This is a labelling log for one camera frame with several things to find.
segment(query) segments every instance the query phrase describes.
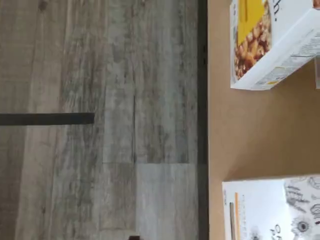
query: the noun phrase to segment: cardboard box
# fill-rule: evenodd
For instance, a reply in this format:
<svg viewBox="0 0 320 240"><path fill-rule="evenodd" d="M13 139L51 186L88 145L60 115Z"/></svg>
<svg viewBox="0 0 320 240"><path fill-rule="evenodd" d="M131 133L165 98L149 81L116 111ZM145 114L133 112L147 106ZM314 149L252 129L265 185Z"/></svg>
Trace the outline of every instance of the cardboard box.
<svg viewBox="0 0 320 240"><path fill-rule="evenodd" d="M231 88L269 90L320 54L320 0L233 0Z"/></svg>
<svg viewBox="0 0 320 240"><path fill-rule="evenodd" d="M320 175L222 185L226 240L320 240Z"/></svg>

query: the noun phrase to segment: gray wood plank floor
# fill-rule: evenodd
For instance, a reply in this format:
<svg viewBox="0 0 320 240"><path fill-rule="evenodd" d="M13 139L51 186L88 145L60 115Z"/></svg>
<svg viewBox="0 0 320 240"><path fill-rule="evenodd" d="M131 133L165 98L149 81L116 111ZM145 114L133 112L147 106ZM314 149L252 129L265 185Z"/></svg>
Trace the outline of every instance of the gray wood plank floor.
<svg viewBox="0 0 320 240"><path fill-rule="evenodd" d="M0 0L0 112L95 113L0 127L0 236L200 238L197 4Z"/></svg>

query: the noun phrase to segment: white packaging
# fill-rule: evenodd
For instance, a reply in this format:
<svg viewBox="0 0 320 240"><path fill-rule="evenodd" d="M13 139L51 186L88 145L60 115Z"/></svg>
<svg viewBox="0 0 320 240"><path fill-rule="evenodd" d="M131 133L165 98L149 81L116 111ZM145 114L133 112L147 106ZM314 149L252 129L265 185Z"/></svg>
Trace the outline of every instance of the white packaging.
<svg viewBox="0 0 320 240"><path fill-rule="evenodd" d="M320 240L320 175L222 188L225 240Z"/></svg>
<svg viewBox="0 0 320 240"><path fill-rule="evenodd" d="M320 0L233 0L231 88L269 90L320 54Z"/></svg>

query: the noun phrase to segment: granola clusters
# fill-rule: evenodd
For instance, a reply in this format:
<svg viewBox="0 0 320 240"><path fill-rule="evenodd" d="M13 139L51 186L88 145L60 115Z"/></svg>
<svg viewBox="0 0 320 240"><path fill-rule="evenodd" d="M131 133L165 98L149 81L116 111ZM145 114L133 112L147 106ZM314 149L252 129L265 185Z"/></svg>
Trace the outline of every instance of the granola clusters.
<svg viewBox="0 0 320 240"><path fill-rule="evenodd" d="M313 0L313 7L316 9L320 9L320 0Z"/></svg>
<svg viewBox="0 0 320 240"><path fill-rule="evenodd" d="M271 16L268 1L264 4L264 15L246 36L243 43L234 48L234 69L239 80L271 49Z"/></svg>

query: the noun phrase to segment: yellow label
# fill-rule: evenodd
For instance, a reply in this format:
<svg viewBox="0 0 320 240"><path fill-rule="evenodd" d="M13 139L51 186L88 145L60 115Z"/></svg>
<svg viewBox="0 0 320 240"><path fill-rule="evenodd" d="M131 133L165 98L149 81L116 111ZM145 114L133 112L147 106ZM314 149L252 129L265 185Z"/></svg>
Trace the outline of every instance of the yellow label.
<svg viewBox="0 0 320 240"><path fill-rule="evenodd" d="M262 0L238 0L238 46L246 39L264 13L265 7Z"/></svg>

